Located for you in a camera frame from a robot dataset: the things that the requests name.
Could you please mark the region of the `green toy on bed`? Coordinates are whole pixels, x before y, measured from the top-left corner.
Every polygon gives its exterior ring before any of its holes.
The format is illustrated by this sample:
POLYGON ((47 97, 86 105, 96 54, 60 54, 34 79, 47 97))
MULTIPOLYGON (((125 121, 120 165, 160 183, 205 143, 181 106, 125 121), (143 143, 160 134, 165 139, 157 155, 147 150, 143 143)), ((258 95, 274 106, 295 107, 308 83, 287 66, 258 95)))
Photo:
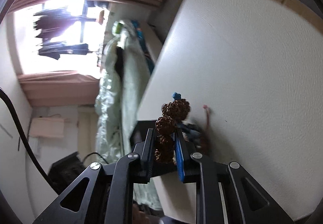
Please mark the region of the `green toy on bed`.
POLYGON ((112 27, 112 33, 114 36, 119 35, 122 32, 124 24, 121 22, 115 22, 112 27))

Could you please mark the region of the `white low table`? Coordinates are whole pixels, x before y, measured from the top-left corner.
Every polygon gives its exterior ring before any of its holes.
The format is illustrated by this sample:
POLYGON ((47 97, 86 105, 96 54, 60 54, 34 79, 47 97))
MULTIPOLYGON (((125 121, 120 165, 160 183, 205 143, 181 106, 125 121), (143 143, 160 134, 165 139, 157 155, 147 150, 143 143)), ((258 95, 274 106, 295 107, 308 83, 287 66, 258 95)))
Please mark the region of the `white low table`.
POLYGON ((298 220, 322 199, 322 31, 273 0, 183 0, 137 118, 180 93, 211 110, 215 161, 239 162, 298 220))

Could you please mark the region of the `black jewelry box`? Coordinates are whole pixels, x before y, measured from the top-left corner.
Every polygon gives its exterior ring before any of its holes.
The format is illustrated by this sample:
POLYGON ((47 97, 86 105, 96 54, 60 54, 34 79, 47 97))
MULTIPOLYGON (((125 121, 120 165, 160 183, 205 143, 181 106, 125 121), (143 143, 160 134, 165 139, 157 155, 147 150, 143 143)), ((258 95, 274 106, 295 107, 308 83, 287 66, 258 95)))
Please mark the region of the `black jewelry box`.
POLYGON ((130 136, 131 149, 134 150, 138 142, 145 141, 149 128, 155 129, 156 120, 138 121, 130 136))

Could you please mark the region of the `green quilt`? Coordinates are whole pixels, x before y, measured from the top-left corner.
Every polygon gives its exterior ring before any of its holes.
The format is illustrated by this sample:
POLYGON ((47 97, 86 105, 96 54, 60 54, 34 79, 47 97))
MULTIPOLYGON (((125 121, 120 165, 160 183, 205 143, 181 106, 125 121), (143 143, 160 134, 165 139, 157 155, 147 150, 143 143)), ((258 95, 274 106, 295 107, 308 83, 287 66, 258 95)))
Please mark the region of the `green quilt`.
POLYGON ((137 111, 146 90, 154 62, 151 59, 140 23, 121 20, 122 32, 105 47, 105 62, 95 100, 98 131, 95 150, 104 161, 117 162, 132 151, 130 136, 137 124, 137 111), (124 76, 115 71, 116 47, 124 50, 124 76))

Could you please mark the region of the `black item on bed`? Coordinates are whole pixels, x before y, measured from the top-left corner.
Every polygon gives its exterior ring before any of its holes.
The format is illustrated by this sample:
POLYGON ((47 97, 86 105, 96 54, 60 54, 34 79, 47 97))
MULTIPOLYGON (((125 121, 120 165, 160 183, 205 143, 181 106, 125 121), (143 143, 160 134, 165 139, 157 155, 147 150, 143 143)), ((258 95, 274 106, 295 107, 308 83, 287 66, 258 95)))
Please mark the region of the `black item on bed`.
POLYGON ((117 60, 115 62, 115 71, 117 72, 117 74, 120 77, 120 80, 123 80, 123 76, 124 76, 124 60, 123 60, 123 53, 124 50, 121 47, 116 47, 116 54, 117 54, 117 60))

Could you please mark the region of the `pink curtain left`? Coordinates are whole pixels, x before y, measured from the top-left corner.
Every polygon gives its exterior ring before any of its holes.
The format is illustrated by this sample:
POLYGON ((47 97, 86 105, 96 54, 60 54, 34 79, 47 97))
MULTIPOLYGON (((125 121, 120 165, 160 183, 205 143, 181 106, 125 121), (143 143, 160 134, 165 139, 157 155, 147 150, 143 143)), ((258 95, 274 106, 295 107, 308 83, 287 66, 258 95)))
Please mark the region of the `pink curtain left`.
POLYGON ((34 108, 92 105, 99 93, 99 79, 76 71, 23 74, 18 81, 34 108))

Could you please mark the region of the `hanging dark clothes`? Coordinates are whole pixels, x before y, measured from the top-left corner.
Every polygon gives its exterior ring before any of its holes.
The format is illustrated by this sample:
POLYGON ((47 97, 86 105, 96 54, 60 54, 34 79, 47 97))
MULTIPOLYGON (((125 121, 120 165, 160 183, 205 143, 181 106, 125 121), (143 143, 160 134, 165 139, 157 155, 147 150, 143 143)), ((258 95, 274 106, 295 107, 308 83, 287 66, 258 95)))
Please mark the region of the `hanging dark clothes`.
POLYGON ((73 16, 65 8, 46 9, 34 14, 38 19, 33 28, 40 33, 36 37, 42 40, 38 50, 40 56, 59 60, 62 54, 86 55, 89 53, 88 44, 69 44, 65 41, 52 41, 61 36, 69 27, 76 22, 86 22, 89 19, 84 16, 73 16))

